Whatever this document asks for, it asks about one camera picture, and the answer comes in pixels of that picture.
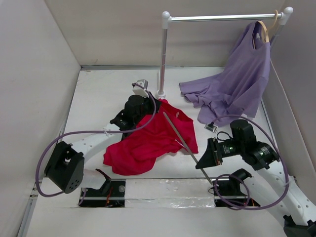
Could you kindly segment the red t-shirt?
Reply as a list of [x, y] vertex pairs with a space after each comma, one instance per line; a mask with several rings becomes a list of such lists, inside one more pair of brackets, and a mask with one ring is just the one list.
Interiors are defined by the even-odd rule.
[[167, 114], [192, 153], [198, 153], [194, 123], [182, 110], [161, 100], [158, 113], [144, 128], [109, 146], [103, 164], [119, 175], [139, 175], [150, 171], [156, 159], [167, 153], [177, 153], [183, 146], [163, 114]]

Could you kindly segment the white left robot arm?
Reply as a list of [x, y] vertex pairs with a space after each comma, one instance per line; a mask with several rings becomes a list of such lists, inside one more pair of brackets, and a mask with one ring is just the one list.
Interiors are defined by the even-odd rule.
[[140, 95], [131, 95], [121, 110], [102, 130], [91, 131], [90, 136], [72, 144], [57, 143], [44, 173], [65, 194], [73, 192], [87, 181], [85, 163], [110, 145], [147, 126], [140, 121], [147, 115], [150, 120], [159, 111], [162, 102]]

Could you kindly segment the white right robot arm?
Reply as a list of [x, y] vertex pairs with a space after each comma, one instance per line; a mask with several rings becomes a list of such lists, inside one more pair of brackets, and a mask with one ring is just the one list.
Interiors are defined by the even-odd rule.
[[232, 134], [226, 140], [209, 138], [196, 169], [215, 167], [224, 158], [241, 156], [272, 188], [267, 190], [244, 168], [220, 175], [213, 181], [214, 194], [232, 210], [267, 210], [288, 237], [316, 235], [316, 206], [288, 174], [284, 160], [273, 141], [257, 140], [255, 122], [238, 116], [232, 121]]

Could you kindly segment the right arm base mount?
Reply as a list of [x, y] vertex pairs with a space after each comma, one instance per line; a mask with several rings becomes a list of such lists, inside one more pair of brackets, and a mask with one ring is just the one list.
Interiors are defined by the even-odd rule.
[[215, 192], [217, 188], [219, 194], [226, 199], [227, 201], [237, 205], [239, 207], [248, 206], [248, 207], [260, 207], [254, 199], [248, 197], [247, 190], [241, 189], [244, 188], [244, 185], [240, 181], [244, 181], [247, 178], [252, 178], [252, 175], [241, 168], [232, 174], [222, 174], [217, 178], [214, 178], [212, 181], [213, 186], [208, 190], [215, 197], [215, 206], [216, 207], [228, 207], [229, 209], [236, 209], [234, 206], [225, 203]]

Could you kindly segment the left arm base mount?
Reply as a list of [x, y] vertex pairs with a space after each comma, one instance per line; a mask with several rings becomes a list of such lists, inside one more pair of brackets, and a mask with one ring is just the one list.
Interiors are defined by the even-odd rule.
[[123, 208], [125, 207], [125, 179], [112, 179], [101, 169], [95, 169], [104, 178], [99, 189], [82, 188], [78, 206], [88, 208]]

